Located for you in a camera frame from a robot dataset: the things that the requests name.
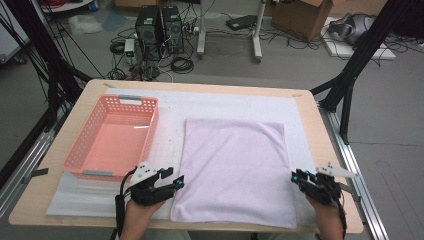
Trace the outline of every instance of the folded cloth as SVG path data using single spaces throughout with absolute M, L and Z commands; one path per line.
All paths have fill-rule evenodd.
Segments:
M 237 222 L 295 228 L 283 123 L 187 119 L 178 222 Z

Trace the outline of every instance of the hand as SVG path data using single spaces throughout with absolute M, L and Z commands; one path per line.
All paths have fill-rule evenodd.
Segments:
M 139 240 L 149 226 L 150 218 L 164 203 L 165 201 L 152 206 L 142 206 L 132 199 L 129 200 L 120 240 Z
M 323 205 L 312 198 L 306 199 L 315 209 L 318 229 L 325 240 L 342 240 L 343 225 L 339 210 L 332 205 Z

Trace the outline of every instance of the electronic equipment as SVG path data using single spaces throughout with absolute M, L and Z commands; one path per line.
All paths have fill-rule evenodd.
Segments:
M 155 187 L 159 178 L 164 179 L 171 176 L 173 168 L 156 170 L 149 162 L 142 161 L 134 170 L 128 172 L 121 183 L 119 195 L 115 197 L 116 225 L 119 236 L 121 236 L 125 221 L 125 196 L 131 194 L 131 199 L 139 205 L 151 206 L 166 201 L 181 188 L 184 187 L 184 176 L 178 177 L 171 184 Z M 132 176 L 129 187 L 124 191 L 124 184 L 129 176 Z
M 234 18 L 225 22 L 225 24 L 233 31 L 253 27 L 256 25 L 257 16 L 248 15 L 244 17 Z
M 373 22 L 374 19 L 366 14 L 348 13 L 337 21 L 331 21 L 328 32 L 337 33 L 347 43 L 355 46 L 365 36 Z
M 342 196 L 342 189 L 350 193 L 352 193 L 352 190 L 348 186 L 336 182 L 334 179 L 335 176 L 352 178 L 356 177 L 357 174 L 328 163 L 324 167 L 317 168 L 317 174 L 296 169 L 296 172 L 292 172 L 291 181 L 299 186 L 301 192 L 313 200 L 323 205 L 334 204 L 337 207 L 343 225 L 344 237 L 347 223 L 343 205 L 340 203 L 339 198 Z
M 182 21 L 180 13 L 176 6 L 162 8 L 163 25 L 165 28 L 165 41 L 168 46 L 168 52 L 183 53 L 184 41 L 182 31 Z
M 137 57 L 134 51 L 135 40 L 134 39 L 125 39 L 124 53 L 127 59 L 127 63 L 131 66 L 137 64 Z
M 156 5 L 144 5 L 135 23 L 142 59 L 144 61 L 159 61 L 160 45 L 164 42 L 160 9 Z

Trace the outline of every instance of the floor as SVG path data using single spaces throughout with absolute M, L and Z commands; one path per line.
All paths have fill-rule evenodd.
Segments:
M 75 36 L 79 46 L 104 75 L 111 69 L 110 39 L 134 26 L 134 17 L 124 17 L 109 8 L 91 13 L 86 9 L 61 15 L 91 14 L 105 31 Z M 220 28 L 219 20 L 207 22 Z M 76 67 L 99 77 L 94 68 L 64 38 Z M 304 44 L 292 42 L 297 48 Z M 337 76 L 346 61 L 329 57 L 324 46 L 296 49 L 287 39 L 261 41 L 263 59 L 252 58 L 251 40 L 245 36 L 208 35 L 206 55 L 193 54 L 194 70 L 186 75 L 170 72 L 156 81 L 269 88 L 312 89 Z M 420 239 L 424 236 L 424 52 L 395 53 L 395 61 L 370 62 L 359 76 L 353 94 L 349 140 L 362 175 L 390 239 Z M 325 95 L 319 94 L 316 100 Z M 47 108 L 44 94 L 30 63 L 0 65 L 0 167 L 14 153 Z M 2 239 L 108 239 L 112 229 L 11 226 L 6 212 L 0 221 Z M 193 239 L 248 239 L 246 233 L 192 232 Z M 346 239 L 371 239 L 365 230 Z

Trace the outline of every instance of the metal frame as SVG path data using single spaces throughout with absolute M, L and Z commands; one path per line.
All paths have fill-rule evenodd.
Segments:
M 347 62 L 343 71 L 332 80 L 323 83 L 311 90 L 313 95 L 330 89 L 325 99 L 320 101 L 321 107 L 329 112 L 335 112 L 337 105 L 343 99 L 342 119 L 340 122 L 340 135 L 345 144 L 349 144 L 347 132 L 352 103 L 353 87 L 359 74 L 380 48 L 399 18 L 406 12 L 411 0 L 388 0 L 380 14 L 358 43 L 352 57 Z
M 347 170 L 357 173 L 358 176 L 350 179 L 351 185 L 359 196 L 361 210 L 368 223 L 370 233 L 375 240 L 388 240 L 389 237 L 386 233 L 386 229 L 383 226 L 383 222 L 377 212 L 374 202 L 371 198 L 371 194 L 368 191 L 368 187 L 362 177 L 361 170 L 359 169 L 358 163 L 356 162 L 355 156 L 353 155 L 352 148 L 344 143 L 343 137 L 339 134 L 340 131 L 340 120 L 336 113 L 327 112 L 324 108 L 320 108 L 325 117 L 326 122 L 331 126 L 333 136 L 338 146 L 338 151 L 342 157 L 343 164 Z
M 45 131 L 41 132 L 38 137 L 34 136 L 34 138 L 37 137 L 34 144 L 28 150 L 20 164 L 16 167 L 8 181 L 0 189 L 0 219 L 15 201 L 20 190 L 29 183 L 33 176 L 37 175 L 35 169 L 37 169 L 38 165 L 43 160 L 43 157 L 53 143 L 53 140 L 63 124 L 62 120 L 66 119 L 66 113 L 67 112 L 60 109 L 57 115 L 58 121 L 52 127 L 47 126 L 47 122 L 43 121 Z
M 259 39 L 259 33 L 261 31 L 261 25 L 262 25 L 262 18 L 264 16 L 265 12 L 265 6 L 266 6 L 266 0 L 261 0 L 259 3 L 259 10 L 258 10 L 258 19 L 256 21 L 255 29 L 252 33 L 252 41 L 253 41 L 253 48 L 255 52 L 255 59 L 258 63 L 262 61 L 262 50 L 261 50 L 261 44 Z M 205 14 L 204 12 L 204 4 L 202 4 L 202 1 L 200 1 L 200 26 L 199 26 L 199 38 L 197 42 L 197 54 L 199 55 L 199 58 L 203 58 L 203 54 L 205 53 L 205 42 L 206 42 L 206 27 L 205 27 Z

